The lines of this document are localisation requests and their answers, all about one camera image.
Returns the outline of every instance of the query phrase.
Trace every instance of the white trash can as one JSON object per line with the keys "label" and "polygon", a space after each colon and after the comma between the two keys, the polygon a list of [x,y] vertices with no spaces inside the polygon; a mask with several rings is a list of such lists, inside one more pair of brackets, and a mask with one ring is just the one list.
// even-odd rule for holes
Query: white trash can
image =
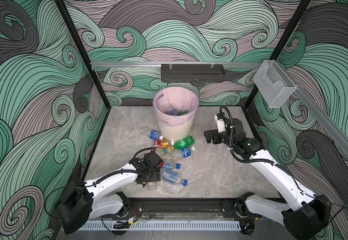
{"label": "white trash can", "polygon": [[[181,87],[165,88],[157,93],[152,104],[159,129],[165,139],[178,141],[189,136],[199,105],[199,99],[194,92]],[[166,113],[168,104],[171,104],[179,113],[185,110],[189,112],[180,116],[168,115]]]}

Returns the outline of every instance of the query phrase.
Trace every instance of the wall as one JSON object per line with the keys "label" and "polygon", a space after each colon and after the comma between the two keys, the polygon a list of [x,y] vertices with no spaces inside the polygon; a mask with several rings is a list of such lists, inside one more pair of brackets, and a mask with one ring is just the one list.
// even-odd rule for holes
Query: wall
{"label": "wall", "polygon": [[[308,9],[279,61],[348,136],[348,1]],[[270,109],[258,93],[249,112],[279,162],[316,193],[346,206],[316,238],[348,239],[348,159],[330,135],[295,95]],[[334,206],[331,216],[338,210]]]}
{"label": "wall", "polygon": [[50,239],[106,109],[53,0],[0,0],[0,239]]}
{"label": "wall", "polygon": [[[314,1],[312,5],[327,2]],[[65,0],[91,61],[258,61],[268,59],[299,1]],[[253,69],[226,69],[225,83],[162,83],[159,68],[97,68],[112,105],[151,105],[183,86],[200,105],[243,105]]]}

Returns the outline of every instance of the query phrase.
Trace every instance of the red wire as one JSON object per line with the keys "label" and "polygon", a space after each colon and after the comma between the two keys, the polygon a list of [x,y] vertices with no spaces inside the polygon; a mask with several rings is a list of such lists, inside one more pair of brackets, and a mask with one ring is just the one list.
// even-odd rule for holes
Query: red wire
{"label": "red wire", "polygon": [[130,209],[130,210],[134,210],[134,212],[137,214],[137,218],[139,217],[139,213],[135,209]]}

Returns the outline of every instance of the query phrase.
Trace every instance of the patterned wallpaper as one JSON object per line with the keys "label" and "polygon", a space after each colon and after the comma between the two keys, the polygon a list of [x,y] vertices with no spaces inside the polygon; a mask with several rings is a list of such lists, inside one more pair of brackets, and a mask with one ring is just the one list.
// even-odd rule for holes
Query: patterned wallpaper
{"label": "patterned wallpaper", "polygon": [[[279,61],[348,136],[348,0],[308,9]],[[280,163],[316,193],[346,206],[316,238],[348,240],[347,157],[295,95],[270,109],[257,94],[249,111]],[[338,210],[333,206],[331,216]]]}
{"label": "patterned wallpaper", "polygon": [[106,109],[53,0],[0,0],[0,239],[50,239]]}
{"label": "patterned wallpaper", "polygon": [[[314,1],[312,5],[329,0]],[[92,61],[269,59],[299,1],[65,0]],[[160,68],[97,68],[112,105],[151,105],[168,86],[202,106],[243,105],[256,69],[226,69],[224,83],[162,83]]]}

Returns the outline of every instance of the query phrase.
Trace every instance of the green bottle inside trash can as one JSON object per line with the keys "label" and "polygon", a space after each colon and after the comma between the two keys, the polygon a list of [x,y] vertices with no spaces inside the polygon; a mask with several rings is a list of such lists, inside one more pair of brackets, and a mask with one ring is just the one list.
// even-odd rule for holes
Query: green bottle inside trash can
{"label": "green bottle inside trash can", "polygon": [[188,147],[194,144],[194,139],[192,136],[185,137],[181,140],[178,140],[174,144],[174,149],[182,149],[184,147]]}

